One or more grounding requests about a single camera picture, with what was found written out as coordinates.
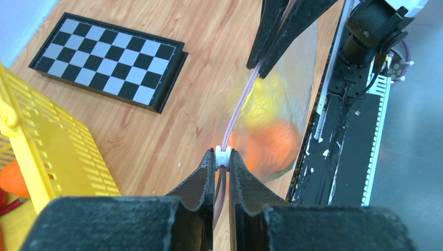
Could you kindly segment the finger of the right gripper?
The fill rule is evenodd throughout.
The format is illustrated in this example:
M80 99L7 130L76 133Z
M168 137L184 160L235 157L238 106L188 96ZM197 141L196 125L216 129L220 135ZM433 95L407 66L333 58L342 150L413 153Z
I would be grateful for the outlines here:
M259 76L266 78L292 42L335 3L336 1L287 1L276 38L265 60L259 62Z
M267 57L281 26L281 19L286 8L287 1L284 0L262 1L260 24L246 64L248 69L256 68L257 64L263 62Z

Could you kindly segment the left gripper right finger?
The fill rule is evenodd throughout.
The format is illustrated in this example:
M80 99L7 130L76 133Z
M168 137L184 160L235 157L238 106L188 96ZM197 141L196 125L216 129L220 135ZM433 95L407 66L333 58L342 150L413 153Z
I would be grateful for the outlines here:
M407 227L379 207L295 206L230 155L232 250L414 250Z

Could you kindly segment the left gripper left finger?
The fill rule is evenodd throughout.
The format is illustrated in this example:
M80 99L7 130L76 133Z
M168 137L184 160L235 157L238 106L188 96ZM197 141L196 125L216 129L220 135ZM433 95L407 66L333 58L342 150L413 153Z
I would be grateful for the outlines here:
M21 250L211 250L215 153L164 196L60 197Z

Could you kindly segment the yellow lemon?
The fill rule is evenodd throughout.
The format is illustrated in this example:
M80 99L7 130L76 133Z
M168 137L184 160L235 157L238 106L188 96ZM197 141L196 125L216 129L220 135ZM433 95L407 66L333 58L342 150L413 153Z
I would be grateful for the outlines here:
M284 95L282 82L283 78L278 73L254 81L239 115L239 121L249 131L257 130L277 118Z

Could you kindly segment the clear zip top bag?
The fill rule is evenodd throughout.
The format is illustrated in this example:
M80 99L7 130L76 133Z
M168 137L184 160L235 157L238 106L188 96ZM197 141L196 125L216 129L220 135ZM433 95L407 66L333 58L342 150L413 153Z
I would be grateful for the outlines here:
M240 153L249 171L285 198L290 174L300 152L312 92L318 25L309 26L289 46L267 77L246 68L253 34L245 32L228 44L214 71L216 93L210 103L205 148L226 143Z

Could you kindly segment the yellow plastic basket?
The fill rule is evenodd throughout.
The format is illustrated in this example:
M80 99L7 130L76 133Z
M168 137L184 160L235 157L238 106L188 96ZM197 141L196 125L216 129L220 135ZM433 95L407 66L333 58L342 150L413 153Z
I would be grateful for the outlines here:
M1 67L1 167L17 161L30 199L1 216L6 250L20 249L37 215L62 196L119 196L89 129Z

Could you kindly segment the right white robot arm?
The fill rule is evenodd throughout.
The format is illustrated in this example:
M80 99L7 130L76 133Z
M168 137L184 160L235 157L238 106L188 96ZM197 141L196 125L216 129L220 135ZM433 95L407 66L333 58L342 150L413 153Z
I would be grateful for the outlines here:
M335 1L263 1L260 24L246 64L266 78L292 42ZM367 65L407 36L404 28L427 1L360 1L345 26L351 32L342 49L345 62Z

